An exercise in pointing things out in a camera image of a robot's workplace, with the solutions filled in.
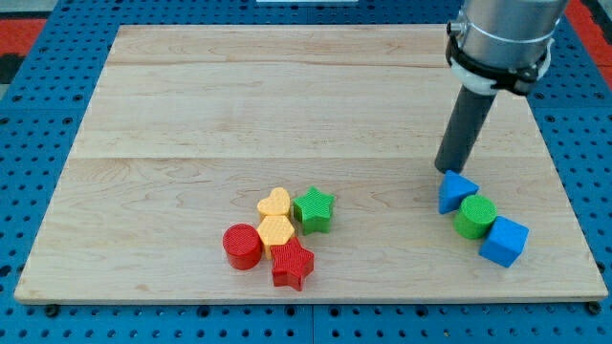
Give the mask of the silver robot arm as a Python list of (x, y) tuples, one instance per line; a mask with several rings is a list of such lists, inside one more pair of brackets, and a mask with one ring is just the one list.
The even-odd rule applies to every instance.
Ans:
[(481, 96), (528, 95), (551, 64), (553, 35), (567, 0), (466, 0), (447, 23), (446, 59)]

